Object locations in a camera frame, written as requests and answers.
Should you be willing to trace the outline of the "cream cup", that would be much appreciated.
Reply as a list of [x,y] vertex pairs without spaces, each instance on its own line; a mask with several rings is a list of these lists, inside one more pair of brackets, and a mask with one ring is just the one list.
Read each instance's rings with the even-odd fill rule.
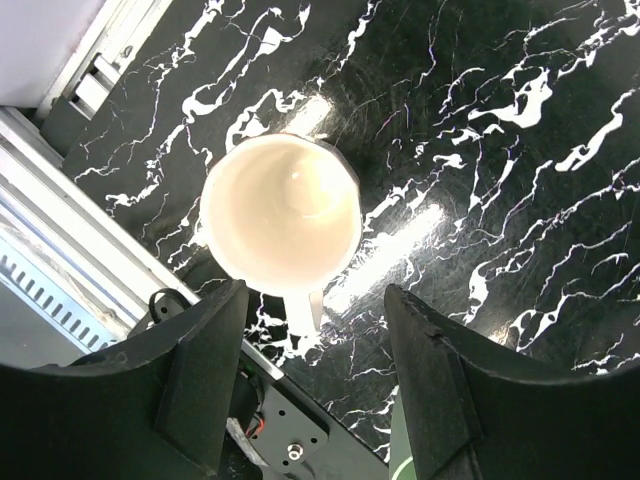
[[204,242],[232,278],[284,302],[289,331],[316,334],[323,290],[361,240],[359,181],[323,141],[250,138],[209,171],[200,197]]

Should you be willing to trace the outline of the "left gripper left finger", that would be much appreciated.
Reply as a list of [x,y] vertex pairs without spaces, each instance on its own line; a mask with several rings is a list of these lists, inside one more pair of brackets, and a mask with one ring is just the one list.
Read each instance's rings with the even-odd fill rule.
[[229,281],[76,362],[1,369],[5,479],[212,479],[246,322]]

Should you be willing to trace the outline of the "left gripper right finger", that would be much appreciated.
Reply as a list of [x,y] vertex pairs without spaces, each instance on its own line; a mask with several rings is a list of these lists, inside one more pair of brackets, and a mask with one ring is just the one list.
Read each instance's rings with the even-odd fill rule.
[[409,444],[421,479],[635,479],[639,369],[562,371],[384,294]]

